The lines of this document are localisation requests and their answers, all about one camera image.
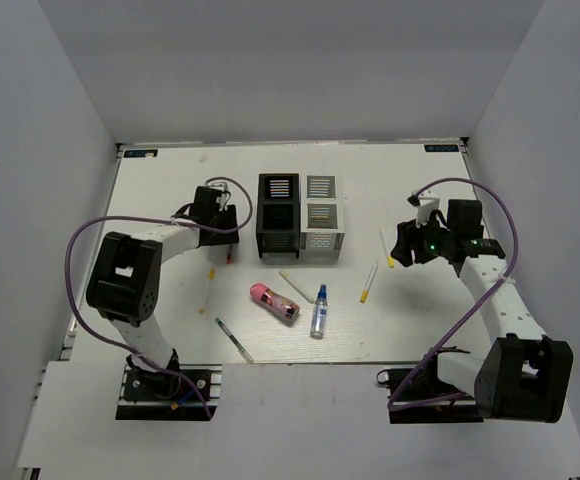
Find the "white marker yellow cap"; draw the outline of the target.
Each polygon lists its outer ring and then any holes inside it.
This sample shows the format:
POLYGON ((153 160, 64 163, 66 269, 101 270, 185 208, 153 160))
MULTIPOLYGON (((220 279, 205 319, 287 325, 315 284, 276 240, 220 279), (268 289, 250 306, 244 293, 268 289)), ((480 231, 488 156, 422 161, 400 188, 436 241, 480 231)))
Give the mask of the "white marker yellow cap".
POLYGON ((207 276, 206 276, 206 281, 205 281, 204 289, 202 292, 201 302, 200 302, 199 309, 198 309, 198 312, 201 315, 203 315, 206 312, 210 291, 211 291, 213 281, 215 278, 215 273, 216 273, 215 268, 211 267, 207 276))

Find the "green gel pen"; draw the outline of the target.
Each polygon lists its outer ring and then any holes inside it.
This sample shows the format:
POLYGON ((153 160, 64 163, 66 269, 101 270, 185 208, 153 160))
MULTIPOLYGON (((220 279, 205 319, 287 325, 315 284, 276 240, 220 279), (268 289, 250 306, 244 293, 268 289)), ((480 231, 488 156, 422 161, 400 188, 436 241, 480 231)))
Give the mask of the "green gel pen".
POLYGON ((241 342, 236 338, 236 336, 232 333, 232 331, 224 324, 224 322, 220 318, 216 318, 215 323, 219 326, 219 328, 222 330, 222 332, 228 337, 228 339, 236 347, 236 349, 239 352, 239 354, 241 355, 241 357, 247 363, 252 364, 254 362, 253 357, 245 349, 245 347, 241 344, 241 342))

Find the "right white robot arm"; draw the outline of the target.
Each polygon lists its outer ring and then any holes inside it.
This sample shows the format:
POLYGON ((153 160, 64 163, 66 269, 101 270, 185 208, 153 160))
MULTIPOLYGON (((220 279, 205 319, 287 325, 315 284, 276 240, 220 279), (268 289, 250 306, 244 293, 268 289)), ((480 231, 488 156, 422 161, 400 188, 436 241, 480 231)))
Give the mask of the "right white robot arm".
POLYGON ((440 199, 430 190, 409 201, 417 213, 398 224, 392 258, 404 267, 447 260, 472 295, 469 313, 481 316, 491 346, 479 357, 444 337, 394 387, 389 411, 472 399, 483 419, 557 422, 573 351, 550 338, 526 307, 510 277, 511 261, 498 241, 483 235, 481 202, 453 199, 442 216, 440 199))

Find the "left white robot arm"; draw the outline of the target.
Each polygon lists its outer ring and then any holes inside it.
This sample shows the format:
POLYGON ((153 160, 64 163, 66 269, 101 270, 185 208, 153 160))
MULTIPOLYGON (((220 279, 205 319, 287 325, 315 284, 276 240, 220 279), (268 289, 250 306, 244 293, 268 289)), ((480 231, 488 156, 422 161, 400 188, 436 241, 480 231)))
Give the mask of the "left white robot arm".
POLYGON ((225 182, 196 188, 194 201, 174 220, 141 234, 110 232, 104 236, 91 274, 86 302, 118 331, 132 350, 130 366, 147 371, 147 387, 169 399, 181 387, 176 350, 166 341, 155 317, 162 265, 205 246, 239 242, 236 207, 225 182))

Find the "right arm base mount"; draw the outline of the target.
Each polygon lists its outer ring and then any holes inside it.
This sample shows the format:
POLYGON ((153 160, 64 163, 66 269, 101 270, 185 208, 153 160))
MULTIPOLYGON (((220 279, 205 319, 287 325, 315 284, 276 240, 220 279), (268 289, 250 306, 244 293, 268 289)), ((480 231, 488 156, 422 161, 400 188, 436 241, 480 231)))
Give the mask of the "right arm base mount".
MULTIPOLYGON (((382 369, 376 375, 377 385, 386 388, 391 395, 410 370, 410 367, 382 369)), ((455 393, 457 390, 454 387, 439 381, 433 374, 419 373, 394 404, 401 406, 455 393)), ((483 418, 478 413, 475 401, 464 396, 461 399, 390 411, 389 421, 392 425, 470 424, 482 423, 483 418)))

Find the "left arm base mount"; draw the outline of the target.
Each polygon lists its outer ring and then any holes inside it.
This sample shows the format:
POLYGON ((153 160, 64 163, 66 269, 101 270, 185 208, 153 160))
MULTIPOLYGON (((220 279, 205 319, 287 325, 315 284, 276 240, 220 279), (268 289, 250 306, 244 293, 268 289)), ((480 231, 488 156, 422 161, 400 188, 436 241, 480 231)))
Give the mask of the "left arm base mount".
MULTIPOLYGON (((200 391, 211 413, 219 402, 221 365, 181 365, 200 391)), ((141 372, 126 366, 115 419, 120 421, 207 422, 210 420, 192 387, 179 378, 141 372)))

